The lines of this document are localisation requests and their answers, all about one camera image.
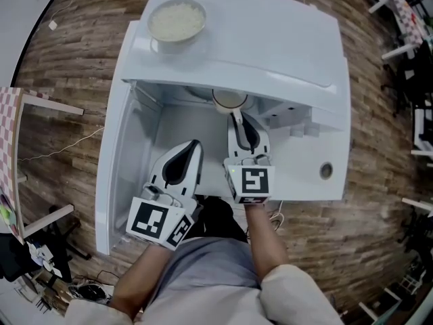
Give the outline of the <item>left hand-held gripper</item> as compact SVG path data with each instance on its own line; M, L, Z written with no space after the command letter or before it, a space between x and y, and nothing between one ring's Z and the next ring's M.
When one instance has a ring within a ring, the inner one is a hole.
M192 196L200 183L203 157L202 144L196 139L160 156L150 181L162 187L177 186L181 193L145 183L141 196L132 200L126 232L151 244L177 249L203 209Z

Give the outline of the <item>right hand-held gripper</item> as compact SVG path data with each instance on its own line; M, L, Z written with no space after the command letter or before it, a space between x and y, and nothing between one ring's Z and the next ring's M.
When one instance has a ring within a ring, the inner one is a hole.
M235 204L264 204L273 193L275 179L275 167L266 155L271 150L269 135L254 117L242 116L240 124L232 114L227 119L228 155L235 158L224 160L225 177Z

